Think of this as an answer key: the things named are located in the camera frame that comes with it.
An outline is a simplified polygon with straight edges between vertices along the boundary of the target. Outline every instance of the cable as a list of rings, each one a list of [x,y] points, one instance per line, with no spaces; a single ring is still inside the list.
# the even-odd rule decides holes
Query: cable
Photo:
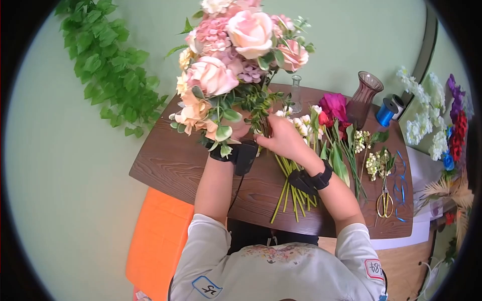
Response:
[[[233,207],[234,202],[236,201],[236,198],[238,197],[238,193],[239,193],[239,191],[240,191],[240,188],[241,188],[241,184],[242,184],[243,179],[244,179],[244,175],[241,177],[241,181],[240,181],[240,184],[239,184],[239,186],[238,186],[238,190],[236,190],[236,194],[234,195],[234,200],[233,200],[233,202],[231,203],[231,205],[229,206],[228,213],[229,213],[229,211],[231,210],[231,207]]]

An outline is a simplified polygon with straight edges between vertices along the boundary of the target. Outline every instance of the printed shirt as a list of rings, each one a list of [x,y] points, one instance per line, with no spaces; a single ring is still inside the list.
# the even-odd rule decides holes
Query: printed shirt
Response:
[[[202,214],[194,215],[187,232],[172,301],[378,301],[385,295],[380,261],[361,223],[340,232],[335,256],[302,243],[248,246],[228,256],[230,234]]]

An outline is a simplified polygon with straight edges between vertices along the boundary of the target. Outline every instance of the small clear glass bottle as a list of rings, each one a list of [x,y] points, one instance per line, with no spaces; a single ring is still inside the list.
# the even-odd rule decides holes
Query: small clear glass bottle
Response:
[[[295,114],[301,112],[303,109],[300,87],[301,76],[293,75],[291,79],[293,80],[293,85],[291,86],[291,102],[295,103],[291,105],[291,108],[293,109],[293,114]]]

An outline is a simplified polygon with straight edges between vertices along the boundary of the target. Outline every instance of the green ivy vine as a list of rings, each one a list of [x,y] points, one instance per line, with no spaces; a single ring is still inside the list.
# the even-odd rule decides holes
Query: green ivy vine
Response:
[[[161,116],[158,108],[165,107],[167,95],[159,97],[154,90],[159,85],[157,76],[146,77],[140,67],[149,56],[144,50],[121,47],[129,37],[123,19],[109,22],[106,15],[115,11],[112,0],[62,0],[55,15],[65,15],[64,48],[70,59],[75,59],[75,75],[82,84],[88,83],[84,98],[91,105],[103,104],[100,118],[110,119],[115,128],[127,122],[125,136],[150,131]]]

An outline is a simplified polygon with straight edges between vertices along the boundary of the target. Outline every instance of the hand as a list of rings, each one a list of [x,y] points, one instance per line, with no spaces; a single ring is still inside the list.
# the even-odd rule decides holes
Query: hand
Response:
[[[271,138],[256,135],[254,139],[260,146],[304,167],[313,162],[314,159],[319,159],[315,152],[303,141],[295,126],[286,118],[271,114],[268,117],[268,122],[273,130],[273,135]]]

